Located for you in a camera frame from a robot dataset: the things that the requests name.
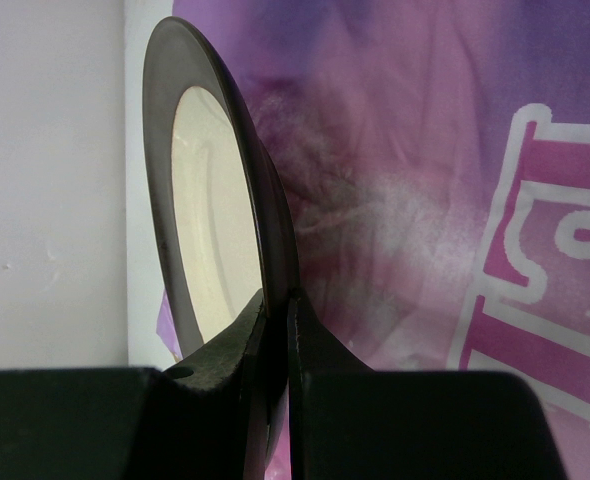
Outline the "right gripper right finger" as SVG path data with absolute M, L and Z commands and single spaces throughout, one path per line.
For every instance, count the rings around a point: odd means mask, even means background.
M 296 479 L 562 479 L 543 409 L 499 371 L 376 371 L 317 318 L 303 290 L 287 317 Z

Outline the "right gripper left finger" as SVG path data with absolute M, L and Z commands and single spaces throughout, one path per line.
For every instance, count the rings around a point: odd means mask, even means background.
M 178 364 L 0 370 L 0 479 L 260 479 L 268 414 L 254 295 Z

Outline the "dark rimmed cream plate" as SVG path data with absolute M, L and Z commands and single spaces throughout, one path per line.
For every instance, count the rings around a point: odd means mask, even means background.
M 224 61 L 167 17 L 146 50 L 143 140 L 157 251 L 182 355 L 180 449 L 193 479 L 260 479 L 287 384 L 287 312 L 299 285 L 276 168 Z

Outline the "purple Elsa cloth placemat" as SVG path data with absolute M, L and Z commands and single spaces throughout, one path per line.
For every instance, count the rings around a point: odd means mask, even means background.
M 386 370 L 501 368 L 590 479 L 590 1 L 178 1 L 286 191 L 320 319 Z

